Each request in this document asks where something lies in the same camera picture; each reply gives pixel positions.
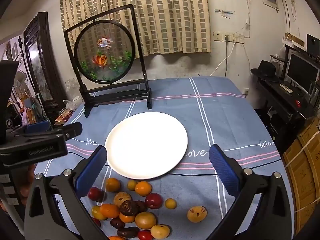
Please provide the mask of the person left hand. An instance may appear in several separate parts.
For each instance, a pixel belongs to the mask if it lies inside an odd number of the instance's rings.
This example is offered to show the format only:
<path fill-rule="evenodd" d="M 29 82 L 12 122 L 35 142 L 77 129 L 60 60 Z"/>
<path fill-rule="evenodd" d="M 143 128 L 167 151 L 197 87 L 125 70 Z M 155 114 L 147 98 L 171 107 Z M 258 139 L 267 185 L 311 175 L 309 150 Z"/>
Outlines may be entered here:
<path fill-rule="evenodd" d="M 35 177 L 34 171 L 36 166 L 36 164 L 31 164 L 29 166 L 20 167 L 9 171 L 9 173 L 13 176 L 16 193 L 19 195 L 18 200 L 24 207 L 26 206 L 30 187 Z"/>

